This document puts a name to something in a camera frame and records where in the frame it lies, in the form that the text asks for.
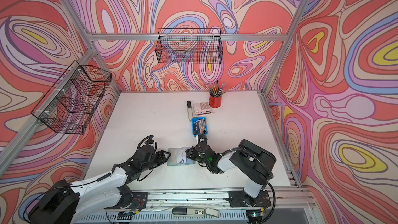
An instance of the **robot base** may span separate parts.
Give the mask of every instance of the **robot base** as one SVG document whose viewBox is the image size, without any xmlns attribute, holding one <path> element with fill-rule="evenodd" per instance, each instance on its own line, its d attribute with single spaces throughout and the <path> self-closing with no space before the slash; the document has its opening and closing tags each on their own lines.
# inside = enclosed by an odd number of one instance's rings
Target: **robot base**
<svg viewBox="0 0 398 224">
<path fill-rule="evenodd" d="M 268 195 L 268 191 L 260 191 L 256 198 L 248 196 L 243 190 L 241 191 L 229 191 L 229 198 L 226 200 L 229 202 L 231 207 L 264 207 L 268 208 L 271 206 L 271 200 Z"/>
</svg>

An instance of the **pink wall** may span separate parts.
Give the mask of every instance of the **pink wall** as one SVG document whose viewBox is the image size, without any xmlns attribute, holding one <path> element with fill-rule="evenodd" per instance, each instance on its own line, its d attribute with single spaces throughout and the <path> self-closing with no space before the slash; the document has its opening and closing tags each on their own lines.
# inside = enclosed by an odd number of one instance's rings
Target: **pink wall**
<svg viewBox="0 0 398 224">
<path fill-rule="evenodd" d="M 398 0 L 311 0 L 267 89 L 326 223 L 398 222 Z"/>
<path fill-rule="evenodd" d="M 89 32 L 157 33 L 164 27 L 219 27 L 224 33 L 286 33 L 299 0 L 72 0 Z M 157 64 L 156 42 L 99 41 L 121 90 L 260 90 L 280 42 L 224 42 L 221 65 Z"/>
<path fill-rule="evenodd" d="M 0 1 L 1 149 L 85 50 L 59 0 Z M 84 135 L 56 134 L 45 125 L 37 129 L 0 179 L 0 223 L 25 223 L 22 213 L 30 201 L 59 180 L 81 177 L 115 97 L 108 88 Z"/>
</svg>

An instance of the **label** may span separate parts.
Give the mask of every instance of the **label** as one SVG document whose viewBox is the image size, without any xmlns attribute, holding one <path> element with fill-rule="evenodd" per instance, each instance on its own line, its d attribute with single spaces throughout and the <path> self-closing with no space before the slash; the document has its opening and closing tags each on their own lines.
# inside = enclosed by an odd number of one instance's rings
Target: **label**
<svg viewBox="0 0 398 224">
<path fill-rule="evenodd" d="M 185 153 L 185 148 L 177 150 L 177 163 L 182 164 L 187 162 L 187 154 Z"/>
</svg>

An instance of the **white table surface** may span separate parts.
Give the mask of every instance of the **white table surface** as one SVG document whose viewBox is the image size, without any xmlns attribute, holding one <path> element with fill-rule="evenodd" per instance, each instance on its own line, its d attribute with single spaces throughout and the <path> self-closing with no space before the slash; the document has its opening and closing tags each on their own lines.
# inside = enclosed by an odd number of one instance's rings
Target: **white table surface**
<svg viewBox="0 0 398 224">
<path fill-rule="evenodd" d="M 209 100 L 206 92 L 122 93 L 88 168 L 86 179 L 109 171 L 125 162 L 144 137 L 154 135 L 158 150 L 195 146 L 192 123 L 188 121 L 187 101 Z M 221 153 L 237 147 L 242 139 L 271 152 L 277 159 L 270 180 L 273 186 L 290 186 L 277 145 L 257 92 L 227 92 L 219 108 L 206 116 L 208 144 Z M 209 189 L 244 187 L 247 176 L 238 168 L 211 174 L 196 162 L 193 165 L 163 164 L 142 182 L 131 182 L 132 190 Z"/>
</svg>

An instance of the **wire mesh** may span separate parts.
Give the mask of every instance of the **wire mesh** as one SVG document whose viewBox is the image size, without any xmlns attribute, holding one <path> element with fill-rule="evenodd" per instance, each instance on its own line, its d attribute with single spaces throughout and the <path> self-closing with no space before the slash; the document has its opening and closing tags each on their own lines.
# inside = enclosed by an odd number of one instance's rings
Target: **wire mesh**
<svg viewBox="0 0 398 224">
<path fill-rule="evenodd" d="M 83 134 L 111 79 L 103 69 L 79 65 L 37 118 L 54 132 Z"/>
<path fill-rule="evenodd" d="M 223 47 L 219 28 L 160 28 L 158 33 L 155 49 L 158 63 L 221 64 Z"/>
</svg>

